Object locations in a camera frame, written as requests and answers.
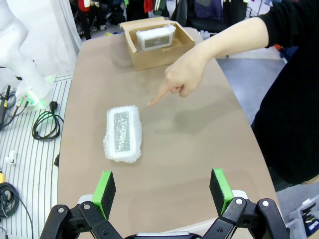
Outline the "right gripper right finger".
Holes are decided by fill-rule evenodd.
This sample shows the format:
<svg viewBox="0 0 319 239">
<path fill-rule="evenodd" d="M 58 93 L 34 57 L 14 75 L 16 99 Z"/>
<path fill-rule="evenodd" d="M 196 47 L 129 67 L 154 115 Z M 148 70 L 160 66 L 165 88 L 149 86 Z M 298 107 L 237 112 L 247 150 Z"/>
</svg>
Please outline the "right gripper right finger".
<svg viewBox="0 0 319 239">
<path fill-rule="evenodd" d="M 212 169 L 209 188 L 218 218 L 204 239 L 230 239 L 238 228 L 247 229 L 254 239 L 290 238 L 274 200 L 264 198 L 253 203 L 235 197 L 222 169 Z"/>
</svg>

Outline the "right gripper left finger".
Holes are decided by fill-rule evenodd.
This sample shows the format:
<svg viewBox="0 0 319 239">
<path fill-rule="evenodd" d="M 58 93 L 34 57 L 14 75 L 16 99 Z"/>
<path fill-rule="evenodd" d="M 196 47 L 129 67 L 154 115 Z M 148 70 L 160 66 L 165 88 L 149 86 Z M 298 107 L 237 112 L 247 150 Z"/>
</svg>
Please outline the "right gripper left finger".
<svg viewBox="0 0 319 239">
<path fill-rule="evenodd" d="M 90 232 L 95 239 L 118 239 L 120 234 L 109 222 L 116 193 L 112 172 L 103 172 L 91 200 L 78 203 L 72 209 L 66 205 L 52 207 L 41 239 L 77 239 Z"/>
</svg>

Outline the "person's right hand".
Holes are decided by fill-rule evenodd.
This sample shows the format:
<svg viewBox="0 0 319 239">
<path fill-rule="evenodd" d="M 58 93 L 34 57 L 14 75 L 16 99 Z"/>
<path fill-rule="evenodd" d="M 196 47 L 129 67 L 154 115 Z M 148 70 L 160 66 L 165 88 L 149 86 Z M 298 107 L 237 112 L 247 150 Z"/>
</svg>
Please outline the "person's right hand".
<svg viewBox="0 0 319 239">
<path fill-rule="evenodd" d="M 155 105 L 166 93 L 187 97 L 201 83 L 207 62 L 205 51 L 194 47 L 165 70 L 165 78 L 156 96 L 149 102 Z"/>
</svg>

